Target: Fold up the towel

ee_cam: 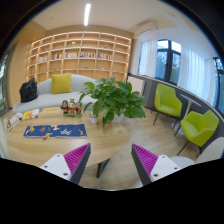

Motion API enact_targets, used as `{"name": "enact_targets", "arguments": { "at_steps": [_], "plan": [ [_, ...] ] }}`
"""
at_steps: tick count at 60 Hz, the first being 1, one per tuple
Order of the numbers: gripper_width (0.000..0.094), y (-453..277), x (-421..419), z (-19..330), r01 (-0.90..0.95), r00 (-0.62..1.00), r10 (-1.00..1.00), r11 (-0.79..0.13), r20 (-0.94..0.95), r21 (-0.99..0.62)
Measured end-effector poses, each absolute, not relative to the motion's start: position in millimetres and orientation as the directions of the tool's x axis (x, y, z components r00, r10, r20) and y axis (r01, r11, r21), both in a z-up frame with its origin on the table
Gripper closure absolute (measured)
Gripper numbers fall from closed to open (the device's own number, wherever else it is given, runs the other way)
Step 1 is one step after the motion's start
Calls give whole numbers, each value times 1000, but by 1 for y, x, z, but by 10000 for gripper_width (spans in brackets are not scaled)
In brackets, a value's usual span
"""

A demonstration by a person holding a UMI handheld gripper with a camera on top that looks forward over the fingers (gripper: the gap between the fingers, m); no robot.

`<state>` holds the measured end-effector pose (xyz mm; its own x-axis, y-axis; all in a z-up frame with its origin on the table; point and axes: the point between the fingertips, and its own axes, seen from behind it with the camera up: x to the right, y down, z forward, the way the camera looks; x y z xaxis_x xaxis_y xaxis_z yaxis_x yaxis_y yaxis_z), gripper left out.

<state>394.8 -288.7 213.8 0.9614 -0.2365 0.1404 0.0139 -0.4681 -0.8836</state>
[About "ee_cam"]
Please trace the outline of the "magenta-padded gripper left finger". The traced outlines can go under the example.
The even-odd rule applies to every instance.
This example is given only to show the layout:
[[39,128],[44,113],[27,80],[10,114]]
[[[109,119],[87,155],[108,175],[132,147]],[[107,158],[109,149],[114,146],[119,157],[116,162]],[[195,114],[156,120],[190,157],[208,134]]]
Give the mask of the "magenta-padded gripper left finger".
[[90,154],[91,145],[85,144],[65,155],[55,154],[41,166],[41,169],[72,183],[78,184]]

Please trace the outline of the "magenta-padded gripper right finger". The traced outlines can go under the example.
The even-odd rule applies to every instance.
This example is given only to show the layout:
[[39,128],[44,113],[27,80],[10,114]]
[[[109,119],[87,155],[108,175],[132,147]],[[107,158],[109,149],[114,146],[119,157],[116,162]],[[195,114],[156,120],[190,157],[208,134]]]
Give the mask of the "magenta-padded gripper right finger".
[[131,154],[143,185],[148,185],[180,170],[180,167],[166,155],[157,156],[136,144],[132,145]]

